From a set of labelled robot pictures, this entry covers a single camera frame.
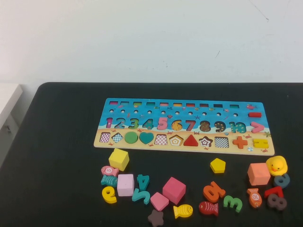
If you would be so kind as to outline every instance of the orange cube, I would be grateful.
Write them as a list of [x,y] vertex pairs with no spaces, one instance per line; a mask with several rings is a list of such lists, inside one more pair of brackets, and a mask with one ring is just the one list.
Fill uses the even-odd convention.
[[251,163],[247,173],[251,185],[265,185],[270,179],[266,163]]

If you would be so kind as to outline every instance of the wooden puzzle board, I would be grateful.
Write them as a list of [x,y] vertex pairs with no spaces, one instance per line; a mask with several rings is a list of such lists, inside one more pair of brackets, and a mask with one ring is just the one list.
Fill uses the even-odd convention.
[[[264,129],[253,133],[257,127],[252,127],[252,122]],[[260,140],[262,148],[254,144]],[[244,143],[243,148],[237,143]],[[231,101],[108,98],[94,146],[265,156],[275,153],[263,104]]]

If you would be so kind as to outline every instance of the light pink cube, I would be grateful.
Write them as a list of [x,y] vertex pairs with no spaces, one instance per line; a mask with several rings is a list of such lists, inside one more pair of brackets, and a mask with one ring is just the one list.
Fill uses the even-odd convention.
[[185,195],[186,185],[171,177],[164,185],[162,194],[176,205]]
[[248,177],[251,185],[265,185],[270,179],[266,163],[251,163],[248,168]]
[[161,211],[169,204],[169,200],[159,192],[156,192],[151,197],[151,203],[157,211]]
[[118,196],[133,196],[134,175],[133,174],[119,174],[117,191],[118,191]]

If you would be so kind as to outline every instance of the rubber duck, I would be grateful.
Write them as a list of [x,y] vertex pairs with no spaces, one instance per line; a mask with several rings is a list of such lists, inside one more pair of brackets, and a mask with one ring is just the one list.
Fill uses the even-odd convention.
[[271,175],[281,176],[287,172],[287,163],[282,156],[274,156],[266,161],[266,165]]

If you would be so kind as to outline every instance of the dark star piece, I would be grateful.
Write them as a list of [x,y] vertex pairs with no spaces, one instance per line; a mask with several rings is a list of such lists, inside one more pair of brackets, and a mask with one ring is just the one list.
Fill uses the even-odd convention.
[[163,226],[163,212],[153,210],[151,215],[147,217],[148,221],[151,222],[152,227]]

